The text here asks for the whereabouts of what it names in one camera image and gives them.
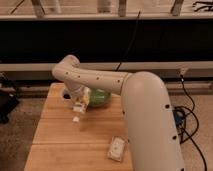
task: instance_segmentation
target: wooden board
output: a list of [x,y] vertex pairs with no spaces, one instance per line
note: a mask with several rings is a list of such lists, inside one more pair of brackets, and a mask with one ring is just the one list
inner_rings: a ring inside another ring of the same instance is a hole
[[[73,118],[75,113],[70,110],[69,100],[62,98],[64,84],[52,84],[41,118]],[[112,95],[109,103],[101,108],[89,108],[87,114],[93,117],[122,117],[120,96]]]
[[123,162],[107,158],[113,136],[127,140],[120,97],[90,108],[80,123],[61,93],[64,84],[52,84],[39,121],[25,171],[132,171],[128,144]]
[[34,145],[25,170],[30,171],[132,171],[129,151],[123,162],[107,158],[107,144]]

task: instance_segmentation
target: white object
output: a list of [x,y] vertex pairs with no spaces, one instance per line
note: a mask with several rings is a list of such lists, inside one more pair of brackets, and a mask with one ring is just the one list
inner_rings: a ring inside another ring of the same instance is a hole
[[113,137],[108,151],[108,158],[115,161],[122,161],[124,154],[125,141],[120,137]]
[[73,105],[73,111],[84,114],[86,110],[86,106],[83,103],[76,102]]
[[73,118],[73,120],[72,120],[73,122],[79,122],[80,121],[80,119],[79,119],[79,117],[78,116],[75,116],[74,118]]
[[83,84],[121,95],[134,171],[185,171],[163,81],[149,72],[84,70],[76,67],[76,61],[72,55],[65,57],[53,68],[53,75],[70,93],[75,94],[73,86],[78,90]]

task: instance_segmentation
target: cable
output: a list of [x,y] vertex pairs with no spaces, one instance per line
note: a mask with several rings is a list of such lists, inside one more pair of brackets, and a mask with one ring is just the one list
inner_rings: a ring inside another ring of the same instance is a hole
[[[193,137],[193,136],[197,133],[197,131],[199,130],[199,127],[200,127],[200,123],[199,123],[199,120],[198,120],[196,114],[195,114],[191,109],[189,109],[189,108],[186,107],[186,106],[178,106],[178,107],[175,107],[175,108],[184,108],[184,109],[188,110],[189,113],[195,118],[195,121],[196,121],[196,128],[195,128],[195,130],[190,134],[190,137]],[[183,143],[185,143],[185,142],[188,141],[188,140],[189,140],[189,137],[187,137],[186,139],[181,140],[180,144],[183,144]]]
[[45,9],[43,8],[42,4],[41,4],[41,9],[42,9],[43,13],[46,14]]
[[[179,115],[179,113],[181,114],[181,119],[183,121],[183,127],[184,129],[186,129],[186,121],[187,121],[187,115],[185,113],[185,111],[182,109],[182,108],[178,108],[178,107],[175,107],[174,110],[176,111],[176,113]],[[183,138],[184,138],[184,133],[183,131],[181,130],[181,133],[178,134],[180,136],[180,142],[183,141]]]
[[193,112],[194,109],[195,109],[195,102],[194,102],[193,98],[189,95],[189,93],[186,91],[185,84],[184,84],[185,81],[184,81],[183,75],[180,75],[180,78],[181,78],[181,84],[182,84],[183,91],[184,91],[184,93],[186,94],[186,96],[187,96],[187,97],[191,100],[191,102],[192,102],[192,109],[191,109],[191,111]]
[[127,50],[125,51],[124,53],[124,56],[121,58],[120,60],[120,63],[118,64],[117,68],[115,71],[118,71],[121,64],[123,63],[123,60],[127,57],[127,55],[129,54],[134,42],[135,42],[135,38],[136,38],[136,35],[137,35],[137,29],[138,29],[138,22],[139,22],[139,19],[140,19],[140,15],[141,15],[141,11],[138,12],[138,16],[137,16],[137,19],[136,19],[136,23],[135,23],[135,29],[133,31],[133,34],[132,34],[132,39],[131,41],[129,42],[129,45],[127,47]]
[[10,80],[4,73],[2,73],[2,75],[3,75],[4,79],[5,79],[5,81],[7,81],[8,83],[10,83],[11,86],[13,87],[13,89],[15,90],[15,96],[19,97],[21,89],[17,85],[17,83],[15,81],[13,81],[13,80]]
[[16,6],[15,8],[10,12],[10,14],[13,14],[23,3],[24,3],[25,0],[22,0],[20,1]]
[[202,153],[202,151],[200,150],[200,147],[197,145],[197,143],[193,140],[193,138],[191,137],[191,135],[184,129],[181,127],[181,129],[183,130],[183,132],[188,136],[188,138],[192,141],[192,143],[194,144],[194,146],[196,147],[197,151],[199,152],[202,160],[203,160],[203,165],[204,165],[204,171],[207,171],[207,163],[206,163],[206,159]]

